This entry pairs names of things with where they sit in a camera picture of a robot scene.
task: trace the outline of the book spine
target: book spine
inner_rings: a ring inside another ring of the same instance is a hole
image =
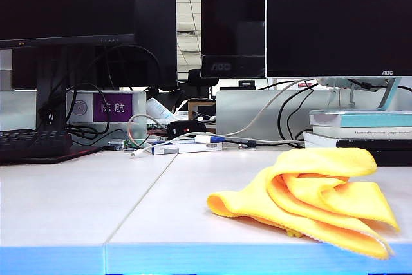
[[[332,138],[363,138],[363,139],[388,139],[411,140],[412,127],[328,127],[314,126],[314,133]]]

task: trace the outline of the desk surface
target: desk surface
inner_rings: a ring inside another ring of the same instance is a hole
[[[106,151],[60,164],[0,166],[0,253],[13,261],[9,269],[0,263],[0,274],[34,274],[30,265],[47,256],[61,274],[76,274],[76,264],[79,274],[103,274],[104,244],[175,156],[132,160]],[[20,264],[19,256],[32,261]]]
[[[279,154],[130,159],[103,152],[55,165],[2,166],[0,260],[7,263],[0,274],[412,271],[412,168],[379,168],[363,178],[379,183],[402,229],[383,234],[397,253],[388,261],[208,210],[210,193],[242,189]]]
[[[290,238],[281,229],[248,218],[222,218],[209,211],[206,198],[210,193],[243,189],[280,153],[234,150],[179,155],[110,240],[109,273],[383,272],[399,263],[403,271],[409,268],[412,272],[408,262],[412,253],[410,168],[379,168],[374,175],[359,178],[380,184],[402,228],[398,234],[382,233],[392,245],[399,243],[394,245],[397,256],[389,261],[306,237]]]

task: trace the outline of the cable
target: cable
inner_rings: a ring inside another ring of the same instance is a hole
[[[172,140],[166,141],[164,143],[160,143],[160,144],[156,144],[153,146],[148,146],[142,149],[138,149],[134,152],[132,152],[130,155],[132,157],[138,158],[139,155],[141,155],[144,151],[147,151],[149,149],[151,149],[152,147],[158,147],[158,146],[162,146],[162,145],[166,145],[175,141],[179,141],[179,140],[186,140],[187,137],[193,136],[193,135],[208,135],[211,137],[221,137],[226,139],[227,137],[225,135],[217,135],[214,133],[210,133],[210,132],[190,132],[190,133],[185,133],[184,135],[180,135],[179,137],[176,137]],[[282,140],[282,141],[266,141],[266,140],[258,140],[258,139],[254,139],[254,138],[239,138],[239,137],[231,137],[231,140],[240,140],[240,141],[244,141],[244,140],[250,140],[250,141],[256,141],[256,142],[261,142],[261,143],[271,143],[273,145],[283,145],[283,144],[287,144],[287,143],[296,143],[296,144],[302,144],[302,141],[296,141],[296,140]]]
[[[151,119],[153,122],[155,122],[156,124],[158,124],[162,129],[167,130],[167,128],[166,128],[165,126],[163,126],[161,123],[159,123],[159,121],[157,121],[155,118],[153,118],[152,116],[150,116],[150,115],[148,115],[148,114],[134,114],[134,115],[132,115],[132,116],[130,117],[130,119],[129,119],[128,122],[127,122],[127,135],[128,135],[128,137],[129,137],[130,141],[132,141],[132,143],[134,143],[134,145],[139,145],[139,143],[134,140],[134,138],[132,137],[132,134],[131,134],[131,125],[132,125],[132,123],[133,123],[133,120],[134,120],[136,117],[146,117],[146,118],[148,118],[148,119]]]
[[[402,90],[409,90],[410,92],[412,92],[412,88],[409,88],[407,86],[398,86],[398,88],[402,89]]]
[[[315,92],[315,91],[314,91],[313,89],[310,89],[310,93],[307,94],[305,98],[303,98],[303,100],[301,101],[301,103],[300,103],[300,105],[297,107],[297,109],[295,109],[293,112],[291,112],[291,114],[289,114],[289,116],[288,116],[288,118],[287,118],[287,120],[286,120],[286,126],[287,126],[287,128],[288,128],[289,136],[290,136],[291,139],[293,139],[294,137],[293,137],[293,135],[292,135],[292,130],[290,129],[290,124],[289,124],[290,118],[292,117],[293,114],[297,113],[297,112],[302,108],[303,103],[304,103],[304,102],[306,101],[306,99],[307,99],[311,94],[313,94],[314,92]]]
[[[355,79],[348,79],[348,81],[350,81],[350,82],[352,82],[352,83],[354,83],[354,84],[356,84],[356,85],[359,85],[360,87],[364,88],[365,90],[370,90],[371,88],[377,88],[377,89],[379,89],[379,88],[387,88],[387,87],[388,87],[388,86],[372,85],[372,84],[370,84],[370,83],[365,83],[365,82],[358,82],[358,81],[356,81]]]
[[[96,85],[94,85],[92,83],[80,83],[80,84],[76,84],[76,85],[74,85],[74,86],[72,86],[72,87],[70,87],[66,90],[66,93],[73,90],[73,98],[72,98],[72,101],[71,101],[71,104],[70,104],[69,112],[66,115],[66,122],[69,120],[71,114],[73,113],[73,109],[74,109],[74,105],[75,105],[75,101],[76,101],[76,96],[77,96],[77,87],[81,86],[81,85],[88,85],[88,86],[94,87],[98,91],[100,96],[102,96],[103,101],[104,101],[104,106],[106,108],[106,115],[107,115],[106,128],[104,129],[104,131],[99,132],[95,128],[87,127],[87,126],[75,126],[75,125],[69,125],[69,124],[67,124],[66,126],[67,126],[68,131],[70,133],[73,133],[74,135],[76,135],[78,137],[81,137],[81,138],[86,138],[88,140],[94,140],[97,137],[96,135],[103,135],[104,133],[108,132],[109,128],[110,128],[109,104],[108,104],[104,94],[102,93],[102,91]],[[85,134],[93,135],[93,137],[86,137]]]
[[[125,81],[127,80],[127,72],[126,72],[126,68],[124,67],[124,58],[122,55],[122,51],[120,49],[117,50],[117,54],[118,54],[118,58],[120,59],[120,67],[122,69],[122,73],[123,73],[123,78],[125,79]],[[131,85],[129,85],[129,90],[133,91],[133,88]]]
[[[176,109],[176,111],[174,112],[174,114],[176,114],[177,112],[179,112],[180,109],[181,109],[182,107],[184,107],[185,104],[187,104],[189,101],[194,100],[194,99],[196,99],[196,100],[201,99],[201,100],[206,100],[206,101],[213,101],[213,100],[210,99],[210,98],[196,98],[196,97],[189,98],[189,99],[184,100],[184,101],[179,105],[179,108]]]
[[[109,133],[106,133],[103,137],[99,138],[98,140],[94,141],[91,144],[83,144],[83,143],[80,143],[80,142],[77,142],[77,141],[73,141],[73,143],[76,143],[78,145],[83,145],[83,146],[92,146],[92,145],[96,144],[97,142],[99,142],[100,140],[106,138],[108,135],[111,135],[112,133],[117,132],[117,131],[123,132],[123,134],[124,134],[124,136],[126,137],[126,140],[127,140],[126,132],[123,129],[115,129],[115,130],[110,131]]]
[[[109,57],[108,57],[108,49],[106,48],[106,45],[103,46],[104,49],[104,60],[106,63],[106,70],[108,71],[108,77],[109,77],[109,82],[111,85],[111,89],[115,90],[115,85],[113,84],[113,79],[111,78],[111,72],[110,72],[110,66],[109,66]]]
[[[299,138],[299,135],[302,135],[304,132],[310,132],[310,131],[313,131],[313,129],[304,129],[304,130],[299,131],[299,132],[295,135],[295,140],[299,140],[299,139],[298,139],[298,138]]]
[[[154,62],[156,63],[156,69],[158,71],[158,76],[161,76],[161,72],[162,69],[160,67],[160,63],[159,60],[157,59],[157,57],[150,52],[147,48],[144,48],[143,46],[139,46],[139,45],[133,45],[133,44],[125,44],[125,45],[116,45],[116,46],[112,46],[110,48],[108,48],[106,51],[102,52],[100,55],[96,56],[93,61],[87,66],[86,70],[84,72],[88,72],[90,70],[90,68],[99,60],[101,60],[101,58],[105,57],[106,54],[119,49],[119,48],[134,48],[140,51],[145,52],[146,54],[148,54],[148,56],[150,56],[150,58],[152,58],[152,60],[154,60]]]
[[[295,82],[295,81],[296,80],[278,82],[278,83],[275,83],[275,84],[272,84],[272,85],[268,85],[268,86],[265,86],[265,87],[262,87],[262,88],[258,88],[257,90],[265,90],[267,88],[271,88],[271,87],[274,87],[274,86],[277,86],[277,85],[280,85],[280,84],[292,83],[292,82]]]
[[[286,86],[285,88],[283,88],[279,93],[277,93],[272,99],[270,99],[270,100],[263,106],[263,108],[259,111],[259,113],[258,113],[258,114],[254,117],[254,119],[252,119],[252,121],[249,123],[249,125],[247,125],[247,126],[244,127],[243,129],[240,129],[240,130],[238,130],[238,131],[236,131],[236,132],[227,133],[227,134],[225,134],[225,136],[226,136],[226,137],[231,137],[232,135],[237,135],[238,133],[241,133],[241,132],[246,131],[247,129],[249,129],[249,128],[255,123],[255,121],[256,121],[257,119],[259,119],[259,118],[262,116],[262,113],[269,107],[269,105],[271,105],[271,103],[272,103],[273,101],[275,101],[275,100],[278,98],[278,96],[280,96],[282,93],[284,93],[288,88],[291,88],[293,85],[295,85],[295,84],[297,84],[297,83],[300,83],[300,82],[309,81],[309,80],[310,80],[310,79],[301,79],[301,80],[297,80],[297,81],[289,84],[288,86]]]
[[[290,96],[289,98],[287,98],[284,103],[282,103],[280,109],[279,109],[279,114],[277,115],[277,130],[279,132],[279,135],[281,136],[282,140],[286,140],[285,136],[282,133],[282,128],[281,128],[281,116],[282,116],[282,112],[283,109],[285,108],[285,106],[288,104],[289,101],[291,101],[294,97],[298,96],[300,93],[309,90],[315,86],[317,86],[318,83],[315,83],[309,87],[304,88],[303,90],[298,91],[297,93],[293,94],[292,96]],[[294,148],[302,148],[300,145],[293,145],[293,144],[289,144],[289,146],[292,146]]]

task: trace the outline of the yellow cloth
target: yellow cloth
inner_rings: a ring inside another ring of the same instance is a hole
[[[399,230],[379,186],[347,182],[376,171],[369,152],[357,148],[293,149],[282,153],[241,191],[221,191],[207,199],[225,217],[249,216],[285,229],[289,236],[316,240],[379,259],[393,254],[386,241],[362,219]]]

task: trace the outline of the black keyboard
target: black keyboard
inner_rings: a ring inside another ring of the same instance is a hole
[[[62,156],[72,145],[67,131],[4,131],[0,133],[0,162]]]

